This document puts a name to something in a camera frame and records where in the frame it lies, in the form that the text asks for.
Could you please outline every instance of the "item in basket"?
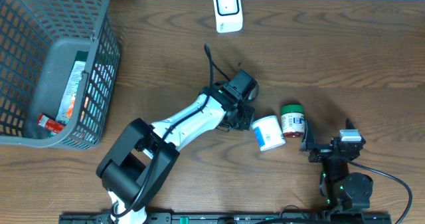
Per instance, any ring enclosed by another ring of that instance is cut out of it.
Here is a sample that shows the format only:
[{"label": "item in basket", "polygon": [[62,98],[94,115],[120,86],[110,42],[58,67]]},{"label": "item in basket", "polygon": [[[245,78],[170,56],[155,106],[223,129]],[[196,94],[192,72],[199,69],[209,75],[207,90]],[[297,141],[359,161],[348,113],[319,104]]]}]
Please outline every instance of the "item in basket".
[{"label": "item in basket", "polygon": [[66,125],[71,119],[72,111],[74,110],[75,97],[78,90],[78,84],[81,81],[81,72],[84,70],[87,61],[87,52],[78,51],[74,66],[72,67],[71,75],[69,76],[68,83],[66,84],[65,92],[60,102],[58,115],[56,121]]},{"label": "item in basket", "polygon": [[48,116],[45,116],[44,114],[40,114],[39,116],[39,126],[42,126],[43,128],[55,134],[58,134],[65,128],[65,125],[54,121],[53,119],[49,118]]}]

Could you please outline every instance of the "bottle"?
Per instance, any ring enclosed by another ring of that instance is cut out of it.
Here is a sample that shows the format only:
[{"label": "bottle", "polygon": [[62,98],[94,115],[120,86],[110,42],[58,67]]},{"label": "bottle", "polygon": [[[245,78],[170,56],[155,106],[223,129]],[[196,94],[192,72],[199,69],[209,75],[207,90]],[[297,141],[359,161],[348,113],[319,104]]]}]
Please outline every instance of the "bottle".
[{"label": "bottle", "polygon": [[299,104],[290,104],[280,109],[282,132],[287,138],[297,138],[304,135],[304,108]]}]

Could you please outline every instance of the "white container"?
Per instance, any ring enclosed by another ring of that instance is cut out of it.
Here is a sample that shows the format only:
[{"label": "white container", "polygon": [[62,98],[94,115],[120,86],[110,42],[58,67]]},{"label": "white container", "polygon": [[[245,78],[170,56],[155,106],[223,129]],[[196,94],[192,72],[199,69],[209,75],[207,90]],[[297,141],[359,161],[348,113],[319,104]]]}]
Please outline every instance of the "white container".
[{"label": "white container", "polygon": [[278,117],[275,115],[261,118],[252,123],[260,151],[266,151],[284,145],[285,138],[280,129]]}]

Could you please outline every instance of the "plastic basket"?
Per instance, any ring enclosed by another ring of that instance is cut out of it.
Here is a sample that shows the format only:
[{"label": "plastic basket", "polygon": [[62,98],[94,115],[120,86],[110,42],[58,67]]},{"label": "plastic basket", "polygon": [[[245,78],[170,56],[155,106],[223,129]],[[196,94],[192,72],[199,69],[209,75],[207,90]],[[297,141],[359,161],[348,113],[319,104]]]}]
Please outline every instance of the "plastic basket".
[{"label": "plastic basket", "polygon": [[[87,150],[100,143],[120,50],[109,0],[0,0],[0,144]],[[77,51],[88,52],[69,123],[55,118]]]}]

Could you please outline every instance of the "wooden table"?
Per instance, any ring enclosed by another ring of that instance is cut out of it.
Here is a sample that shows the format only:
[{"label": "wooden table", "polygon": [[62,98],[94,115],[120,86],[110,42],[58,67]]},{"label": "wooden table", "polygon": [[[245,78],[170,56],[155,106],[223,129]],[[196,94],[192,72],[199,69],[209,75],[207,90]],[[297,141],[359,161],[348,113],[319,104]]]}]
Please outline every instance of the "wooden table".
[{"label": "wooden table", "polygon": [[[425,222],[425,1],[243,0],[244,28],[220,35],[213,0],[111,0],[123,59],[104,139],[87,152],[0,147],[0,223],[57,223],[61,213],[110,207],[95,169],[137,117],[165,119],[209,81],[203,45],[225,73],[260,84],[256,116],[301,102],[328,142],[350,117],[367,140],[357,159],[403,179],[414,194],[406,223]],[[219,73],[216,80],[222,79]],[[280,211],[325,205],[320,164],[300,139],[260,152],[252,132],[210,131],[181,152],[151,207],[182,211]],[[397,220],[407,192],[374,180],[371,210]]]}]

